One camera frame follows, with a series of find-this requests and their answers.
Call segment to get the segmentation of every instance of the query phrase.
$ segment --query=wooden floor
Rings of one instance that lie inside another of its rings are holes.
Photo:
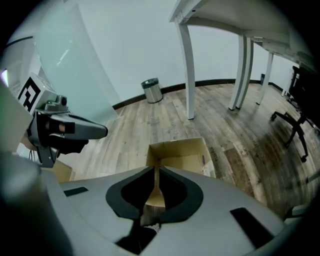
[[[242,109],[231,111],[228,103],[233,88],[233,84],[197,87],[194,120],[185,115],[185,90],[167,93],[155,104],[142,100],[117,110],[120,117],[106,124],[106,138],[65,157],[74,171],[71,180],[144,166],[150,143],[203,137],[215,168],[212,175],[236,185],[283,218],[289,208],[310,202],[316,193],[317,180],[303,181],[320,168],[319,140],[305,122],[302,128],[309,156],[302,163],[304,151],[298,135],[285,148],[290,125],[279,117],[270,122],[274,111],[287,111],[298,119],[295,108],[274,87],[257,105],[261,85],[251,84]]]

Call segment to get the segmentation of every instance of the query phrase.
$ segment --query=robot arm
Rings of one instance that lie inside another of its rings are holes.
[[[52,168],[60,154],[80,153],[89,140],[108,134],[105,126],[71,114],[67,97],[57,95],[46,81],[33,73],[18,100],[33,116],[26,132],[36,147],[42,167]]]

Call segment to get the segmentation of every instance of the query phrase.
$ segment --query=chair wheel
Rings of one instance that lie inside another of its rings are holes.
[[[270,120],[273,122],[273,121],[276,119],[276,117],[277,117],[277,115],[272,114],[272,116],[271,116]]]

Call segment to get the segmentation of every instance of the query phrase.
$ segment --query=stainless steel trash can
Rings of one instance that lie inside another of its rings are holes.
[[[159,79],[151,78],[141,83],[144,94],[148,103],[156,103],[161,101],[164,97],[159,88]]]

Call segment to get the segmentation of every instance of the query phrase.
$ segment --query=white desk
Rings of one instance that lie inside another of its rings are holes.
[[[179,34],[185,70],[186,115],[194,118],[195,67],[188,26],[205,26],[239,35],[238,69],[229,109],[241,108],[249,86],[254,46],[269,51],[260,94],[268,88],[274,54],[314,69],[312,57],[283,14],[266,0],[177,0],[169,18]]]

